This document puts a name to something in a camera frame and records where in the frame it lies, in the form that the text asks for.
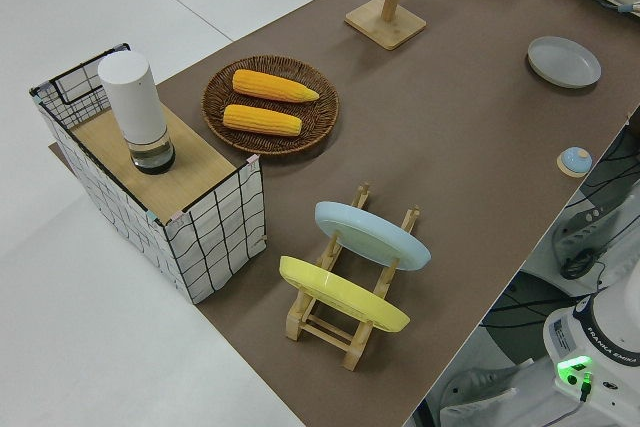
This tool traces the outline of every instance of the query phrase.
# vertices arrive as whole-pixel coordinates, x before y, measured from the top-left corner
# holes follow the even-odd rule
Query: yellow corn cob
[[[308,102],[320,97],[316,91],[299,82],[247,69],[238,69],[233,73],[233,90],[239,94],[283,102]]]
[[[239,104],[227,105],[222,124],[230,129],[287,137],[300,135],[302,130],[302,120],[298,117]]]

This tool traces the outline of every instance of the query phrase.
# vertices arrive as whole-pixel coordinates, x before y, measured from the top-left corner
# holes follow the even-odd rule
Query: wicker plate
[[[237,69],[250,69],[300,82],[320,94],[314,102],[301,104],[258,99],[233,91],[232,78]],[[302,132],[297,137],[255,134],[228,129],[222,125],[224,109],[229,104],[276,110],[302,119]],[[213,132],[226,143],[247,152],[262,155],[284,155],[300,152],[322,140],[331,132],[338,118],[340,101],[329,81],[316,69],[295,59],[260,55],[226,66],[209,82],[202,98],[202,112]]]

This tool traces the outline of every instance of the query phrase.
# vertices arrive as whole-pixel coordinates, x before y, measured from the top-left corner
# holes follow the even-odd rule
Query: brown table
[[[159,86],[163,102],[236,165],[247,155],[200,114],[222,67],[290,56],[341,96],[322,152],[264,159],[268,248],[198,306],[310,426],[401,425],[578,188],[558,154],[577,145],[599,158],[640,103],[639,23],[592,0],[400,0],[427,29],[391,52],[344,23],[368,1],[316,0]],[[526,52],[544,35],[589,48],[600,81],[568,90],[539,78]],[[422,208],[414,234],[433,260],[396,274],[387,299],[411,322],[398,334],[374,331],[349,372],[342,351],[285,337],[296,291],[278,262],[315,261],[327,241],[316,202],[349,202],[362,181],[372,185],[369,210],[392,222]],[[336,272],[372,287],[379,271],[347,252]]]

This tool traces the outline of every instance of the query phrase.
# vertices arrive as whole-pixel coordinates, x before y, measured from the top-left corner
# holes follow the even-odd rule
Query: white table
[[[309,1],[0,0],[0,425],[300,425],[99,214],[28,90],[121,42],[160,82]]]

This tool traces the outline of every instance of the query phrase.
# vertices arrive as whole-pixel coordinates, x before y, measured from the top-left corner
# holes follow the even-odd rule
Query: glass base
[[[169,170],[176,159],[176,151],[167,132],[150,144],[127,144],[133,165],[145,174],[162,174]]]
[[[172,147],[171,157],[169,157],[169,159],[162,165],[155,165],[155,166],[149,167],[149,166],[142,165],[141,163],[137,163],[136,159],[133,157],[131,157],[131,160],[133,161],[133,165],[135,165],[136,168],[144,174],[150,174],[150,175],[163,174],[171,168],[171,166],[173,165],[173,162],[176,160],[176,151]]]

